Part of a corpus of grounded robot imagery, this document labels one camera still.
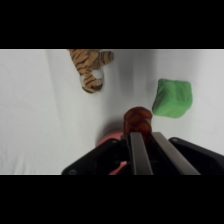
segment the green cloth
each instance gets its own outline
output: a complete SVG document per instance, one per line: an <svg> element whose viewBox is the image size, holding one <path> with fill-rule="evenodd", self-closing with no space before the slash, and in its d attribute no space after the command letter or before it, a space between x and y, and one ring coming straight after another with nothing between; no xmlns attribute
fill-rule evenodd
<svg viewBox="0 0 224 224"><path fill-rule="evenodd" d="M180 118L191 108L192 103L189 82L161 79L152 111L156 116Z"/></svg>

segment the tiger plush toy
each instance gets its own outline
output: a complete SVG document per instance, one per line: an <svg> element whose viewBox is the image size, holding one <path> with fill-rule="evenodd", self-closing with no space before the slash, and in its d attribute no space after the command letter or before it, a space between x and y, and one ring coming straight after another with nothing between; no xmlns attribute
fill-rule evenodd
<svg viewBox="0 0 224 224"><path fill-rule="evenodd" d="M73 63L80 74L83 90L99 92L103 87L103 73L100 68L114 60L114 53L100 52L100 49L68 49Z"/></svg>

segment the white backdrop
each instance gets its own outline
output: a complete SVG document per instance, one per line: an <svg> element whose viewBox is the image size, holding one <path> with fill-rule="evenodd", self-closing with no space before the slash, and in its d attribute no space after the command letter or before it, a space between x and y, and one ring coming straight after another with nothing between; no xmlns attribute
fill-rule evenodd
<svg viewBox="0 0 224 224"><path fill-rule="evenodd" d="M0 50L0 174L60 174L127 110L151 109L160 78L191 82L194 104L153 130L224 155L224 50L113 51L103 91L88 95L67 50Z"/></svg>

